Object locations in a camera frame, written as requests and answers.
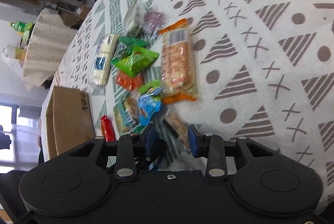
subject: purple package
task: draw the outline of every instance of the purple package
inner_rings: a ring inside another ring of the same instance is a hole
[[[152,40],[156,40],[158,32],[165,25],[165,14],[149,9],[144,16],[143,31]]]

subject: green snack bag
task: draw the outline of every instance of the green snack bag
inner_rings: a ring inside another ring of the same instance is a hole
[[[153,90],[156,90],[159,87],[161,87],[161,84],[160,84],[160,81],[157,79],[157,80],[150,81],[149,83],[144,84],[143,86],[139,87],[138,91],[140,94],[144,94],[151,88]]]
[[[121,36],[118,39],[117,48],[111,63],[115,64],[130,56],[134,46],[144,47],[146,46],[146,42],[135,37]]]
[[[134,78],[140,71],[152,64],[158,56],[159,53],[139,46],[134,46],[130,56],[115,62],[114,65],[130,77]]]

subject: cardboard box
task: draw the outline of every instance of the cardboard box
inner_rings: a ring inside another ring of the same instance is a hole
[[[50,159],[95,136],[86,92],[54,86],[46,109]]]

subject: barcode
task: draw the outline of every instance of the barcode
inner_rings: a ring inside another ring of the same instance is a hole
[[[169,45],[172,45],[180,41],[185,41],[186,39],[185,37],[186,37],[185,29],[171,32],[168,35],[168,43]]]

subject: clear plastic bag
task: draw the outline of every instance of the clear plastic bag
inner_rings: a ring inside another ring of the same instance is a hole
[[[178,116],[172,109],[168,109],[166,116],[163,119],[163,123],[186,149],[190,148],[188,142],[188,129],[185,124],[179,120]]]
[[[196,71],[191,36],[186,19],[159,32],[163,36],[161,51],[162,101],[171,104],[197,99]]]
[[[144,16],[143,32],[153,43],[159,35],[159,31],[165,25],[165,14],[154,11],[150,8]]]
[[[129,133],[138,125],[138,107],[137,101],[129,94],[126,94],[114,106],[115,123],[119,135]]]
[[[97,45],[89,77],[90,83],[96,86],[102,86],[107,83],[110,62],[114,54],[118,38],[118,34],[108,34]]]
[[[122,35],[136,37],[143,26],[145,13],[141,0],[135,0],[125,15]]]
[[[8,45],[2,50],[2,60],[9,66],[22,65],[27,50]]]

